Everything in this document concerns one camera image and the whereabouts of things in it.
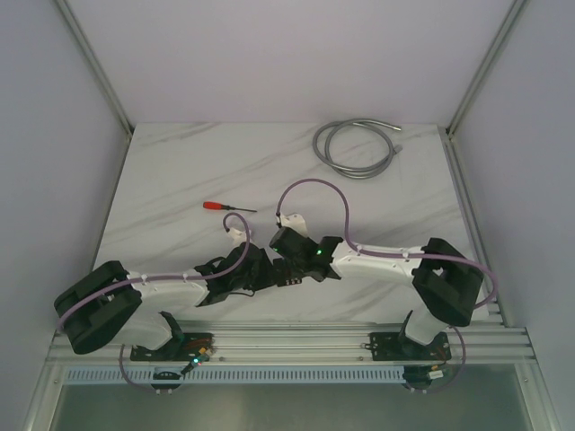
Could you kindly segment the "black fuse box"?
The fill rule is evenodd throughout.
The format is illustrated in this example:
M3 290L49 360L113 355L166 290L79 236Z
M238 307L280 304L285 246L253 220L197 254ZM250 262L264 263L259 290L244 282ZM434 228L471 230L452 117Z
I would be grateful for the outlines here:
M272 261L272 278L277 287L299 285L305 277L307 274L289 259Z

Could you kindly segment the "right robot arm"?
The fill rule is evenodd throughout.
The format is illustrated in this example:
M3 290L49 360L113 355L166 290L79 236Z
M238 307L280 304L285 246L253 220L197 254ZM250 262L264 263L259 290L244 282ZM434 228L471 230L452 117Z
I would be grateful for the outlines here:
M412 287L422 305L408 313L398 336L398 348L409 358L421 356L447 327L470 324L483 283L481 270L439 238L420 248L351 247L341 237L314 242L284 226L270 247L279 254L274 268L287 278L371 278Z

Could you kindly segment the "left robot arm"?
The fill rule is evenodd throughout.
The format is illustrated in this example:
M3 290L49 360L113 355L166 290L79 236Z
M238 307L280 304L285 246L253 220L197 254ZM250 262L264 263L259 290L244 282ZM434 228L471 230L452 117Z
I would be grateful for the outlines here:
M241 243L181 275L146 276L108 261L69 287L54 302L58 329L78 355L110 343L152 350L164 361L184 347L181 316L223 302L240 290L274 286L274 266L265 250Z

